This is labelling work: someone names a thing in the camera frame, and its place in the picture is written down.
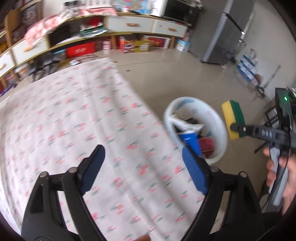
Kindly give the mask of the person's right hand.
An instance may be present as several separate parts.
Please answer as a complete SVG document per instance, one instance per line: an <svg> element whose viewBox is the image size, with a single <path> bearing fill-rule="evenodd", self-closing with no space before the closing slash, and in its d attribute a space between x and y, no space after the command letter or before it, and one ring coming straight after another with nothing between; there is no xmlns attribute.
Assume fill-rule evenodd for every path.
<svg viewBox="0 0 296 241"><path fill-rule="evenodd" d="M295 155L281 157L277 148L265 148L263 153L269 157L266 163L268 202L278 206L283 200L281 212L285 214L295 197Z"/></svg>

